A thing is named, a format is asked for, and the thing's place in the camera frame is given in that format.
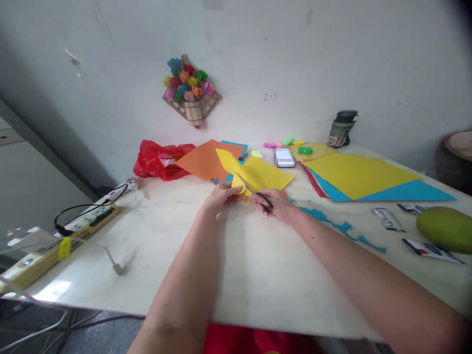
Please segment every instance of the power strip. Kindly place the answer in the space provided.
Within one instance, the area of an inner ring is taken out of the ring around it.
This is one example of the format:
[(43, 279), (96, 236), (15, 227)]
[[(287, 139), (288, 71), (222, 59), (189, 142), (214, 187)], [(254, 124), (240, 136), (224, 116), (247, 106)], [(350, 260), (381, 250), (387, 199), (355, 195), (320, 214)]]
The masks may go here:
[[(88, 239), (103, 225), (117, 216), (119, 211), (120, 208), (115, 204), (102, 206), (98, 209), (91, 210), (89, 214), (84, 215), (80, 219), (72, 221), (70, 224), (66, 225), (65, 228), (74, 232), (71, 235), (72, 237)], [(53, 235), (62, 237), (59, 233), (54, 233)], [(26, 289), (59, 262), (59, 243), (60, 240), (58, 240), (58, 243), (54, 247), (48, 247), (41, 255), (27, 254), (9, 270), (4, 272), (2, 276), (23, 289)], [(73, 240), (71, 242), (71, 251), (76, 249), (79, 244), (81, 244), (81, 242)], [(9, 293), (10, 291), (11, 289), (6, 284), (0, 284), (0, 295)]]

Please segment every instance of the yellow paper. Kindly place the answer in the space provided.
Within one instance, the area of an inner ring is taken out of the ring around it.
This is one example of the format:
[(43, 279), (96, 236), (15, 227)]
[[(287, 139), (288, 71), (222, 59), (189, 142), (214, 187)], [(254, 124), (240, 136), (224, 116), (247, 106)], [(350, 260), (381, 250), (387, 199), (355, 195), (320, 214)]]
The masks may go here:
[[(298, 146), (290, 145), (288, 147), (290, 148), (292, 155), (297, 161), (321, 158), (321, 157), (330, 156), (337, 153), (335, 149), (326, 146), (326, 144), (305, 144), (305, 145), (298, 145)], [(301, 148), (301, 147), (312, 148), (313, 153), (312, 154), (299, 154), (298, 148)]]
[(336, 153), (303, 164), (353, 200), (421, 179), (381, 160), (355, 154)]
[[(247, 160), (244, 165), (241, 165), (238, 160), (226, 150), (216, 149), (216, 153), (225, 171), (233, 175), (232, 187), (244, 185), (243, 181), (235, 172), (244, 178), (246, 183), (256, 192), (260, 189), (270, 188), (282, 190), (295, 178), (295, 176), (279, 170), (258, 157), (253, 156)], [(243, 191), (245, 195), (251, 195), (249, 190), (243, 189)]]
[(252, 150), (251, 151), (251, 156), (263, 158), (260, 150)]
[(70, 256), (70, 237), (64, 237), (59, 245), (59, 260), (63, 261)]

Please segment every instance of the green eraser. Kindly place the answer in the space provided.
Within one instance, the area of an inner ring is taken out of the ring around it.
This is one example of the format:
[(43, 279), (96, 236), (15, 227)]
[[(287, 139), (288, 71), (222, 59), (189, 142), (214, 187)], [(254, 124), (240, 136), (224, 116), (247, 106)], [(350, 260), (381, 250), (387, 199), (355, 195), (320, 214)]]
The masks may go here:
[(311, 147), (299, 147), (298, 148), (298, 153), (312, 154), (313, 149)]
[(283, 145), (290, 145), (291, 143), (294, 142), (294, 140), (295, 140), (295, 138), (287, 138), (282, 142), (282, 144)]

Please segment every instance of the wooden lattice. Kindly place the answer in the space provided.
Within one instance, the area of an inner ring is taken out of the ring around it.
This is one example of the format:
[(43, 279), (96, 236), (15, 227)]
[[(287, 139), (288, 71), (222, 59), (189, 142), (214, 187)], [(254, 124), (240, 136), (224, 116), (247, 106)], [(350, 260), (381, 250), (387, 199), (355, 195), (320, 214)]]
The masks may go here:
[[(182, 64), (190, 64), (188, 61), (188, 58), (185, 55), (182, 55), (181, 57)], [(197, 68), (192, 65), (194, 70), (194, 73), (192, 76), (197, 76)], [(210, 96), (208, 93), (205, 92), (205, 89), (202, 88), (203, 92), (202, 95), (200, 96), (199, 102), (200, 102), (200, 107), (202, 109), (202, 118), (205, 121), (205, 119), (209, 116), (211, 111), (213, 111), (213, 108), (215, 108), (216, 104), (218, 101), (221, 99), (220, 94), (215, 90), (215, 92)], [(185, 107), (182, 105), (182, 103), (176, 103), (174, 101), (169, 101), (166, 97), (166, 92), (164, 91), (164, 95), (162, 96), (162, 99), (168, 103), (169, 106), (174, 108), (182, 117), (187, 119), (187, 114), (185, 113)]]

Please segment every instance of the green highlighter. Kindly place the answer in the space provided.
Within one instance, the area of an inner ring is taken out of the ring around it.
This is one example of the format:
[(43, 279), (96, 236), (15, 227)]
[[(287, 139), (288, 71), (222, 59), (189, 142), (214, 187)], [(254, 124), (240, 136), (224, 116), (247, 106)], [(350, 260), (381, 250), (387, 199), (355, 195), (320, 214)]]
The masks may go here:
[(313, 149), (311, 147), (299, 147), (298, 153), (312, 154)]

